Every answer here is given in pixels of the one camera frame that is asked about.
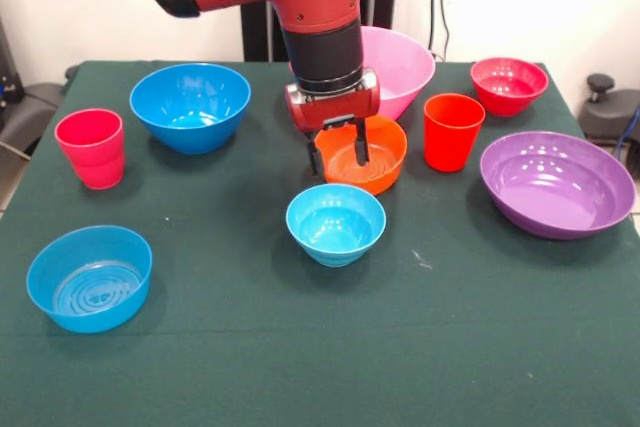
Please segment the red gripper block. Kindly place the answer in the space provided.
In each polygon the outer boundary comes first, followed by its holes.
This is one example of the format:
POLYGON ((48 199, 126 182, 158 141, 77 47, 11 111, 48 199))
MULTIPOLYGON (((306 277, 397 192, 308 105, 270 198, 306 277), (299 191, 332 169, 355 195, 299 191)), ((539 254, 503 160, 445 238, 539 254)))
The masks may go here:
MULTIPOLYGON (((374 116, 380 107, 380 85, 374 70, 365 68, 360 82, 344 92, 331 95, 311 95, 295 83, 285 87, 285 100, 291 118, 300 132, 317 132, 336 122, 355 121, 354 148, 360 166, 369 162, 365 118, 374 116)), ((321 151, 314 140, 307 142, 307 150, 314 176, 324 176, 321 151)))

